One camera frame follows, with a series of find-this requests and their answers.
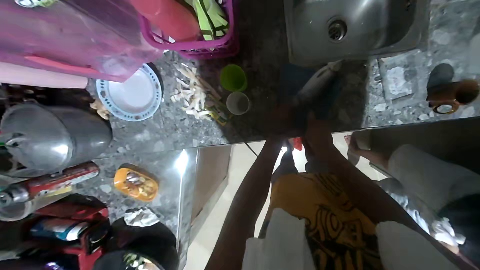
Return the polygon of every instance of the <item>cooking pot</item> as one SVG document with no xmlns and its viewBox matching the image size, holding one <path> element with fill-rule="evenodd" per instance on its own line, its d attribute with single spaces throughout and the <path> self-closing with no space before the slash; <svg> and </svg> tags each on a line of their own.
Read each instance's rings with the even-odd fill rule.
<svg viewBox="0 0 480 270">
<path fill-rule="evenodd" d="M 12 168 L 3 168 L 0 173 L 20 178 L 60 172 L 94 159 L 112 140 L 111 128 L 96 115 L 76 108 L 36 103 L 8 108 L 0 122 L 0 131 L 0 142 L 4 142 L 12 156 Z M 6 151 L 1 153 L 5 160 Z"/>
</svg>

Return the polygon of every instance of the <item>orange container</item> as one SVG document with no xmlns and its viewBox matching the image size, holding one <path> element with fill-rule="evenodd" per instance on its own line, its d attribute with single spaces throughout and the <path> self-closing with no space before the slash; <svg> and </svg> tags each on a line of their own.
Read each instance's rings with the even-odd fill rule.
<svg viewBox="0 0 480 270">
<path fill-rule="evenodd" d="M 137 180 L 128 180 L 129 175 L 135 175 Z M 158 193 L 158 183 L 155 180 L 129 168 L 118 169 L 113 184 L 122 193 L 144 202 L 152 201 Z"/>
</svg>

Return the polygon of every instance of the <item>pot lid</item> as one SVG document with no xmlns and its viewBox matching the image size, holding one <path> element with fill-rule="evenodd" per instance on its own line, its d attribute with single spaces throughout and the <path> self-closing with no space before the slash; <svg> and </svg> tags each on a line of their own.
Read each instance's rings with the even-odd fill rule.
<svg viewBox="0 0 480 270">
<path fill-rule="evenodd" d="M 8 108 L 0 131 L 0 141 L 8 152 L 28 169 L 61 168 L 72 156 L 72 140 L 65 125 L 42 105 L 24 103 Z"/>
</svg>

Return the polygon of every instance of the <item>dish rack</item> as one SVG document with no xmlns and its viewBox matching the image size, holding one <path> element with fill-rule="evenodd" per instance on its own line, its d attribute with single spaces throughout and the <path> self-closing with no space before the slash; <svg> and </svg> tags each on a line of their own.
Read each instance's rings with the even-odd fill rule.
<svg viewBox="0 0 480 270">
<path fill-rule="evenodd" d="M 163 36 L 163 33 L 154 33 L 150 21 L 141 15 L 140 30 L 146 42 L 152 47 L 163 50 L 175 50 L 185 58 L 201 60 L 234 56 L 239 52 L 240 44 L 235 31 L 233 0 L 223 0 L 221 6 L 227 11 L 228 31 L 220 39 L 172 43 L 168 40 L 168 37 Z"/>
</svg>

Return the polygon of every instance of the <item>white shorts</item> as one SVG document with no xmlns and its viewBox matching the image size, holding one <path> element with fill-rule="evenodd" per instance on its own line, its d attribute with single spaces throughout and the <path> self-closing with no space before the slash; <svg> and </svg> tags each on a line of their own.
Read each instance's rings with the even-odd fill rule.
<svg viewBox="0 0 480 270">
<path fill-rule="evenodd" d="M 480 175 L 411 145 L 393 152 L 388 172 L 435 213 L 450 202 L 480 193 Z"/>
</svg>

